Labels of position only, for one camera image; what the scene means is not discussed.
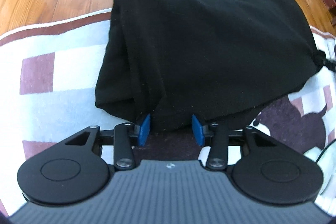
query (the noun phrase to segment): black cloth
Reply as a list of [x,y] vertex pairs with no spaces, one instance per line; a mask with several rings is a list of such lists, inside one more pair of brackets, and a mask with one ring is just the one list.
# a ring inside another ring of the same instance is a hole
[[237,129],[317,73],[295,0],[114,0],[96,107],[154,131],[192,114]]

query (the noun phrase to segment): purple square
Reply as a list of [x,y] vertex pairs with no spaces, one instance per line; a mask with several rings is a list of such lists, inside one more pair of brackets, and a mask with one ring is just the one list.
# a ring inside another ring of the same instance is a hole
[[55,53],[22,60],[20,95],[53,91]]

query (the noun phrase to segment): drawstring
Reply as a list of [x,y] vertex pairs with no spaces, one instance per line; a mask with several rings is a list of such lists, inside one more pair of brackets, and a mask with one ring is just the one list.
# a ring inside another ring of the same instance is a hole
[[328,70],[336,72],[336,61],[328,60],[324,51],[318,50],[314,54],[314,63],[318,67],[327,67]]

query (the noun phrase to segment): dark purple animal silhouette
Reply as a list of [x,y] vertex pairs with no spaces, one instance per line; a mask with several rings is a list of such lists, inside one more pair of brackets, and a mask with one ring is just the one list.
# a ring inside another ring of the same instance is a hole
[[285,96],[264,108],[253,124],[264,124],[273,138],[303,154],[315,146],[324,148],[326,130],[322,117],[326,111],[327,105],[320,113],[310,112],[301,117]]

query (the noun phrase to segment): black bag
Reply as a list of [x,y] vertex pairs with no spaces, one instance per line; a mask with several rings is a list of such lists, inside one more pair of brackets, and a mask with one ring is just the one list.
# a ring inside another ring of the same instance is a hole
[[114,0],[96,107],[172,131],[250,124],[323,66],[295,0]]

